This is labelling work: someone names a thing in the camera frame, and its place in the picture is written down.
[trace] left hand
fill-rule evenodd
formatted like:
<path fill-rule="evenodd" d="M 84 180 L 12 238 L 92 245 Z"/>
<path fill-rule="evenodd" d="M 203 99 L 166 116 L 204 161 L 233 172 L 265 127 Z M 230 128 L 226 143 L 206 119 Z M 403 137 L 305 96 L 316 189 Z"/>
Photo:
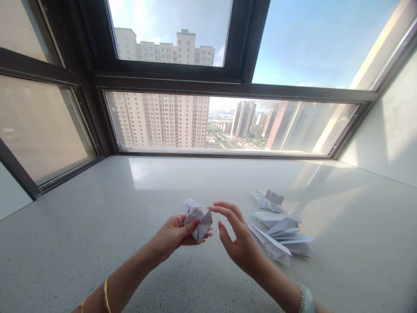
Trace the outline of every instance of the left hand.
<path fill-rule="evenodd" d="M 191 233 L 197 228 L 200 221 L 196 220 L 184 226 L 183 223 L 187 216 L 188 214 L 172 215 L 151 240 L 145 244 L 144 247 L 150 250 L 158 264 L 168 259 L 180 246 L 198 245 Z M 211 236 L 213 236 L 212 233 L 207 233 L 204 238 L 207 239 Z"/>

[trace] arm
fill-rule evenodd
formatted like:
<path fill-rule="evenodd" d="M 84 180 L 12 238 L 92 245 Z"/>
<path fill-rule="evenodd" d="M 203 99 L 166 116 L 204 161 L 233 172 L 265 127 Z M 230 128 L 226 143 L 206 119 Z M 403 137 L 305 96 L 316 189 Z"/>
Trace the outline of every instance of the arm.
<path fill-rule="evenodd" d="M 184 226 L 183 222 L 187 215 L 171 216 L 150 241 L 109 276 L 107 296 L 112 313 L 121 312 L 142 280 L 160 263 L 168 259 L 176 249 L 180 246 L 197 244 L 190 234 L 200 221 L 197 220 Z M 107 313 L 105 303 L 104 284 L 102 284 L 86 299 L 83 310 L 77 307 L 73 313 Z"/>
<path fill-rule="evenodd" d="M 251 276 L 287 313 L 298 313 L 301 304 L 300 287 L 259 251 L 249 227 L 243 220 L 240 209 L 227 202 L 214 202 L 209 207 L 213 212 L 227 217 L 236 235 L 233 242 L 225 228 L 219 221 L 220 240 L 230 258 L 249 276 Z M 316 303 L 317 313 L 328 313 L 320 304 Z"/>

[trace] speckled stone surface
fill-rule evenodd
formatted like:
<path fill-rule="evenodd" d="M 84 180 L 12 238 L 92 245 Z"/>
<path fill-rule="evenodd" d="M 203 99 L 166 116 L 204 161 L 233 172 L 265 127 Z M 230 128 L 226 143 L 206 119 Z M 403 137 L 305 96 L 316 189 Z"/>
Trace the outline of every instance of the speckled stone surface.
<path fill-rule="evenodd" d="M 0 312 L 68 312 L 141 247 L 182 201 L 238 204 L 254 189 L 317 237 L 312 259 L 277 264 L 335 312 L 412 312 L 417 190 L 336 161 L 113 156 L 0 222 Z M 223 217 L 217 220 L 226 225 Z M 215 227 L 151 272 L 126 312 L 277 312 L 228 257 Z"/>

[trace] cityscape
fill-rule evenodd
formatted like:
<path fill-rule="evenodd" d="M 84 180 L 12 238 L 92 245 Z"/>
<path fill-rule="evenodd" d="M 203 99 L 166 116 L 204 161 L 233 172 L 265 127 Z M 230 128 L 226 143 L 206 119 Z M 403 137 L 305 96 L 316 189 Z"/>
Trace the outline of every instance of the cityscape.
<path fill-rule="evenodd" d="M 114 28 L 119 58 L 213 66 L 215 49 L 195 47 L 196 34 L 177 32 L 177 45 L 140 41 Z M 123 150 L 216 149 L 327 154 L 356 105 L 234 100 L 210 108 L 211 97 L 107 92 Z"/>

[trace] hand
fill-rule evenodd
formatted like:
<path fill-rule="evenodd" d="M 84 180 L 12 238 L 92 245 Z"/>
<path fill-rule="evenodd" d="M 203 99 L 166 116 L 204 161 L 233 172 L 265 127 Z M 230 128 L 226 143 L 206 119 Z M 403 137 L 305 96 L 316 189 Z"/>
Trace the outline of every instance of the hand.
<path fill-rule="evenodd" d="M 238 206 L 232 203 L 219 201 L 213 204 L 215 206 L 210 206 L 208 209 L 227 217 L 236 235 L 236 240 L 233 242 L 230 239 L 226 227 L 220 221 L 218 222 L 220 240 L 227 254 L 237 266 L 253 277 L 266 258 L 259 251 L 258 246 L 253 240 L 251 231 L 243 220 L 242 213 Z"/>
<path fill-rule="evenodd" d="M 200 221 L 195 220 L 184 226 L 183 223 L 187 216 L 188 214 L 172 215 L 151 240 L 145 244 L 144 248 L 154 256 L 156 265 L 168 259 L 180 246 L 198 245 L 191 233 L 197 228 Z M 207 239 L 211 236 L 213 236 L 212 233 L 207 233 L 204 238 Z"/>

